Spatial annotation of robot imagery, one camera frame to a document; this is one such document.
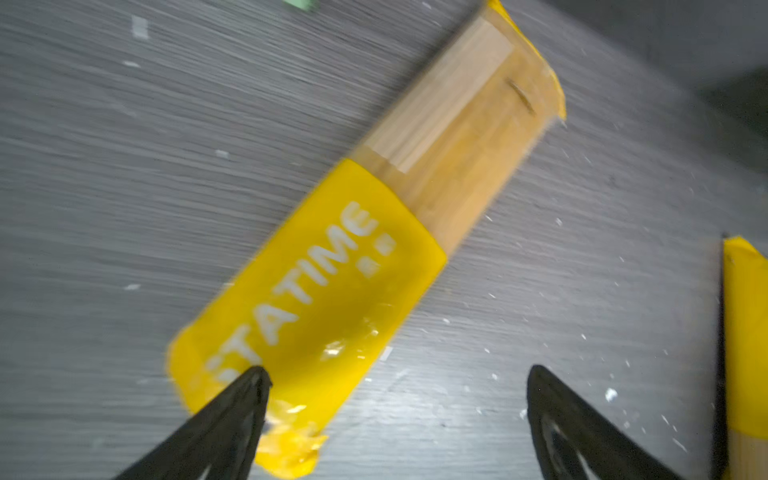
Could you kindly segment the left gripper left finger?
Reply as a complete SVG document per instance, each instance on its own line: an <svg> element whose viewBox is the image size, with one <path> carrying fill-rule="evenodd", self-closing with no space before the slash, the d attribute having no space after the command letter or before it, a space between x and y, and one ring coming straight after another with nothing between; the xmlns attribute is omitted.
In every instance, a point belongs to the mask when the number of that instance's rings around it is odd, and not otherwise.
<svg viewBox="0 0 768 480"><path fill-rule="evenodd" d="M246 479L266 422L272 382L254 366L243 372L119 479Z"/></svg>

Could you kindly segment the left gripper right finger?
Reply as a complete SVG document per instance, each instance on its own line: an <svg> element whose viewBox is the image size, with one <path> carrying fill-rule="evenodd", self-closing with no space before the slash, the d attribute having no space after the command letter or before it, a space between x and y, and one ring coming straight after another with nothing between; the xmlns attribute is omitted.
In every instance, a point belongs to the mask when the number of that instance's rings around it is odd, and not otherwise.
<svg viewBox="0 0 768 480"><path fill-rule="evenodd" d="M527 418L545 479L677 479L549 369L531 367Z"/></svg>

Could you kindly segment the yellow Pastatime spaghetti bag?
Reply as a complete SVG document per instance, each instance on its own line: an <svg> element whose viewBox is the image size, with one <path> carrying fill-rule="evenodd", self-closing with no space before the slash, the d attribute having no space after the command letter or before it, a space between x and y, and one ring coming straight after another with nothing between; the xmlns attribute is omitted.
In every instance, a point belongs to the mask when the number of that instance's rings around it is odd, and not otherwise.
<svg viewBox="0 0 768 480"><path fill-rule="evenodd" d="M767 259L723 241L725 394L732 479L767 477Z"/></svg>

